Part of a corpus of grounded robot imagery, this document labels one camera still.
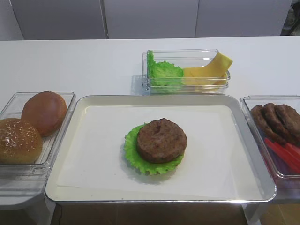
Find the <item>yellow cheese slice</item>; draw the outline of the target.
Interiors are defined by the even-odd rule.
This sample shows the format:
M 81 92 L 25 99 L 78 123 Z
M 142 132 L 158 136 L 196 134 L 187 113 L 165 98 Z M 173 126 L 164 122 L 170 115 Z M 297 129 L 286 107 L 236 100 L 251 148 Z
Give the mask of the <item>yellow cheese slice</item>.
M 202 69 L 205 77 L 222 77 L 226 74 L 233 60 L 227 56 L 217 53 L 213 60 Z

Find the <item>clear lettuce cheese container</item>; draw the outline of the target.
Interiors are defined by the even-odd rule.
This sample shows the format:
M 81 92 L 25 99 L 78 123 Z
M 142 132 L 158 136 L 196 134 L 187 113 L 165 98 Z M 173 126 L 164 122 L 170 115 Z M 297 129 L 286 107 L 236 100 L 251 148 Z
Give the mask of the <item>clear lettuce cheese container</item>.
M 231 78 L 229 69 L 226 72 L 227 85 L 221 88 L 218 92 L 195 92 L 194 88 L 190 88 L 183 84 L 182 86 L 152 86 L 148 76 L 147 69 L 147 53 L 142 55 L 142 89 L 148 94 L 211 94 L 223 93 L 228 88 L 229 80 Z M 152 50 L 154 54 L 154 61 L 167 61 L 180 68 L 203 68 L 208 65 L 217 53 L 217 49 L 183 49 L 183 50 Z

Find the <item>yellow cheese slices in container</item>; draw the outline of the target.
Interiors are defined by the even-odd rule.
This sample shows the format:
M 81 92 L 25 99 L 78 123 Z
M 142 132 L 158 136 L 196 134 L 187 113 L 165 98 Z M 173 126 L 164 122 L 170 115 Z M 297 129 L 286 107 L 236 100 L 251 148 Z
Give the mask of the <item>yellow cheese slices in container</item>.
M 227 85 L 227 75 L 210 75 L 201 67 L 183 68 L 183 84 L 195 92 L 218 92 Z

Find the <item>brown burger patty on tray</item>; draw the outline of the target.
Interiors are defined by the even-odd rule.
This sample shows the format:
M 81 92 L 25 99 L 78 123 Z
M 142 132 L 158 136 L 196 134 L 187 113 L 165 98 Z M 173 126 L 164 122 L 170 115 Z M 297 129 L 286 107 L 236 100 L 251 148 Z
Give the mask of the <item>brown burger patty on tray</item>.
M 176 123 L 162 118 L 153 120 L 137 133 L 137 152 L 150 163 L 168 163 L 184 154 L 187 136 Z

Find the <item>green lettuce in container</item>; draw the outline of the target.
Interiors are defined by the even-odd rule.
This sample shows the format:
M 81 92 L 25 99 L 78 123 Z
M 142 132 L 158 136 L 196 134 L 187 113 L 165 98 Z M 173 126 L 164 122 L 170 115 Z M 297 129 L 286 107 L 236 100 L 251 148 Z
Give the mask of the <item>green lettuce in container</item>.
M 154 61 L 152 50 L 147 53 L 147 69 L 152 86 L 182 86 L 183 69 L 167 61 Z

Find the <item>green lettuce leaf on tray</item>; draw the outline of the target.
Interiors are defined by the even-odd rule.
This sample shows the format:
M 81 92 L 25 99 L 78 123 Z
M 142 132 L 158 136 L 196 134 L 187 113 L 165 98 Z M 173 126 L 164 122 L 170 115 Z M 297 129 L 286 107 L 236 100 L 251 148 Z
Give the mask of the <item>green lettuce leaf on tray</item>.
M 180 154 L 174 160 L 167 163 L 150 163 L 143 159 L 137 151 L 137 135 L 141 128 L 147 123 L 133 128 L 127 135 L 125 135 L 124 153 L 125 159 L 128 163 L 141 174 L 144 175 L 160 175 L 166 174 L 169 171 L 175 170 L 181 163 L 184 153 Z

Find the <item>metal baking tray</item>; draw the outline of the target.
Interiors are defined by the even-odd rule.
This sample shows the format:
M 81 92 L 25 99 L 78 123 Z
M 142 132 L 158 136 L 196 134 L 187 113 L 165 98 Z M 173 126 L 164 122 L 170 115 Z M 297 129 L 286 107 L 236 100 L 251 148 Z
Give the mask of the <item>metal baking tray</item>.
M 187 136 L 173 171 L 143 175 L 125 135 L 166 118 Z M 239 102 L 228 95 L 86 96 L 77 101 L 45 187 L 54 201 L 267 202 L 276 195 Z

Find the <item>plain brown bun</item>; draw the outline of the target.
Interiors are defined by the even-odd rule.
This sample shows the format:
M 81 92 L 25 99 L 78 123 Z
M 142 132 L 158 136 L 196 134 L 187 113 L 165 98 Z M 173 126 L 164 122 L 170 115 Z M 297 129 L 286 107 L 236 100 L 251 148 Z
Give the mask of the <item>plain brown bun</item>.
M 59 129 L 67 109 L 61 95 L 44 91 L 34 95 L 25 103 L 21 119 L 29 122 L 42 137 L 46 137 Z

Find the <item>clear bun container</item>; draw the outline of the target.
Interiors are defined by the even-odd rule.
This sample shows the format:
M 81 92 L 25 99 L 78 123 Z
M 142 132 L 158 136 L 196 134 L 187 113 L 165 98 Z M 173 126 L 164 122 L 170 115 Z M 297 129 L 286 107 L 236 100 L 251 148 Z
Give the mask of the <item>clear bun container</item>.
M 52 135 L 43 138 L 43 148 L 40 156 L 33 164 L 1 164 L 0 179 L 1 180 L 45 180 L 53 166 L 55 157 L 58 152 L 59 144 L 66 127 L 70 120 L 75 102 L 75 94 L 73 92 L 58 92 L 65 100 L 67 105 L 67 113 L 60 128 Z M 25 103 L 34 95 L 35 92 L 17 92 L 0 113 L 1 119 L 20 118 Z

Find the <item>middle brown patty in container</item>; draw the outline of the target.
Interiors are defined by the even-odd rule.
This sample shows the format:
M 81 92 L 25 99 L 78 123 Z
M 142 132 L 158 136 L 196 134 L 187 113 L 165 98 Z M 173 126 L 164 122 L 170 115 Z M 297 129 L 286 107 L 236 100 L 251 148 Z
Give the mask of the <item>middle brown patty in container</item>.
M 262 111 L 271 129 L 270 138 L 279 144 L 294 143 L 295 139 L 277 116 L 276 105 L 267 103 L 263 106 Z

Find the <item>brown patty in container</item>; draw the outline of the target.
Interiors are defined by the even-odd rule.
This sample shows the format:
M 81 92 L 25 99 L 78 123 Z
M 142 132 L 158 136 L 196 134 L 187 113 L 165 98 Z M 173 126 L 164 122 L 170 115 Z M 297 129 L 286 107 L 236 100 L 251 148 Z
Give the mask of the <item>brown patty in container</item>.
M 300 115 L 291 106 L 282 104 L 275 107 L 276 113 L 286 129 L 300 141 Z
M 276 105 L 267 103 L 263 106 L 262 111 L 271 129 L 270 138 L 279 144 L 294 143 L 295 139 L 277 116 Z
M 257 125 L 258 128 L 260 128 L 267 137 L 272 139 L 273 141 L 280 141 L 281 137 L 278 136 L 276 133 L 273 132 L 273 130 L 269 127 L 268 123 L 266 122 L 264 116 L 263 116 L 263 106 L 262 105 L 256 105 L 251 110 L 250 113 L 252 115 L 252 118 Z

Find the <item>left brown patty in container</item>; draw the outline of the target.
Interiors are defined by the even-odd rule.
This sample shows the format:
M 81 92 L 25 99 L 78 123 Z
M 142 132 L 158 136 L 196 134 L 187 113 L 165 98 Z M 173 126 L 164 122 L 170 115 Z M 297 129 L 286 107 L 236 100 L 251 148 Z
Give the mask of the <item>left brown patty in container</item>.
M 272 139 L 273 141 L 280 141 L 281 137 L 278 136 L 276 133 L 273 132 L 273 130 L 269 127 L 268 123 L 266 122 L 264 116 L 263 116 L 263 106 L 262 105 L 256 105 L 251 110 L 250 113 L 252 115 L 252 118 L 257 125 L 258 128 L 260 128 L 267 137 Z

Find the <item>clear patty tomato container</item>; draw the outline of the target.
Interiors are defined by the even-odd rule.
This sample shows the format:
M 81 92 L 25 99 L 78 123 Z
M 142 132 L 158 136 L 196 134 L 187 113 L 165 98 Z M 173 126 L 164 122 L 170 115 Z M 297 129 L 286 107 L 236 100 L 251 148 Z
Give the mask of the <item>clear patty tomato container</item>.
M 267 137 L 265 133 L 260 128 L 257 127 L 257 125 L 255 124 L 252 118 L 250 110 L 256 105 L 264 106 L 267 103 L 273 103 L 276 106 L 282 104 L 291 106 L 298 112 L 298 114 L 300 114 L 300 97 L 298 95 L 247 96 L 241 98 L 241 103 L 242 103 L 242 109 L 246 116 L 249 127 L 258 144 L 261 155 L 264 157 L 264 160 L 268 168 L 271 170 L 272 174 L 275 177 L 281 179 L 298 180 L 300 178 L 300 174 L 297 174 L 296 172 L 292 171 L 291 168 L 278 155 L 276 155 L 275 152 L 272 151 L 272 149 L 270 149 L 265 144 L 264 139 L 265 138 L 270 139 L 270 138 Z M 300 142 L 298 142 L 298 140 L 294 136 L 293 138 L 295 139 L 295 141 L 294 143 L 291 144 L 300 148 Z

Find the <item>sesame bun front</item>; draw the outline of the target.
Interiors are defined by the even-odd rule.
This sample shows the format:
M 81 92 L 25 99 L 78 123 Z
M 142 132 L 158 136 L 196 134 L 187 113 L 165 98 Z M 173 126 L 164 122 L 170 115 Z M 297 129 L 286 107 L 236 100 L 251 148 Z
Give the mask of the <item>sesame bun front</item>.
M 0 121 L 0 162 L 2 164 L 33 164 L 42 152 L 39 132 L 22 119 Z

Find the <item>red tomato slice left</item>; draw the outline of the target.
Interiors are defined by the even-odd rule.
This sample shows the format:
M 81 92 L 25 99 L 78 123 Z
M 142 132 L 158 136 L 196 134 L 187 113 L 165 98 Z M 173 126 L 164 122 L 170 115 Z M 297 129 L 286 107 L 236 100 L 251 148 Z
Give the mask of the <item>red tomato slice left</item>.
M 297 174 L 300 173 L 300 161 L 296 159 L 295 156 L 284 147 L 282 147 L 277 142 L 272 142 L 270 139 L 264 139 L 265 144 L 275 152 L 290 168 L 292 171 L 296 172 Z

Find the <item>red tomato slice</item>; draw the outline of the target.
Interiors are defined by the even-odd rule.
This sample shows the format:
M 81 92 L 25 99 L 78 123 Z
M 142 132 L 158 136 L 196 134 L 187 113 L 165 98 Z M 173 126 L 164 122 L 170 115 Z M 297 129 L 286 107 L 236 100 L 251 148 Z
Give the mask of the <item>red tomato slice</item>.
M 300 161 L 296 159 L 295 156 L 284 147 L 282 147 L 277 142 L 272 142 L 270 139 L 264 139 L 265 144 L 275 152 L 290 168 L 292 171 L 296 172 L 297 174 L 300 173 Z
M 285 149 L 290 152 L 298 161 L 300 160 L 300 149 L 290 143 L 285 144 Z

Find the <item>right brown patty in container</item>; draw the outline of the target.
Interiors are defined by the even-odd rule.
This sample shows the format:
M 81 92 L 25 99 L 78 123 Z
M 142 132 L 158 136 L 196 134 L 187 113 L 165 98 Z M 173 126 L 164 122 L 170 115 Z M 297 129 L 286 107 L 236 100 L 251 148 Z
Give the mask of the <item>right brown patty in container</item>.
M 286 129 L 300 141 L 300 115 L 291 106 L 282 104 L 275 107 L 276 113 Z

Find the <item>red tomato slice middle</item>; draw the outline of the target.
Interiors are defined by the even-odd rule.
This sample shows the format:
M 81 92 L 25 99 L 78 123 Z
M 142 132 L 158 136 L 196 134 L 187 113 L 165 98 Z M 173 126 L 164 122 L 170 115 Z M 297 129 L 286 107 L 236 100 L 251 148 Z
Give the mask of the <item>red tomato slice middle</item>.
M 290 143 L 285 144 L 285 149 L 290 152 L 298 161 L 300 160 L 300 149 Z

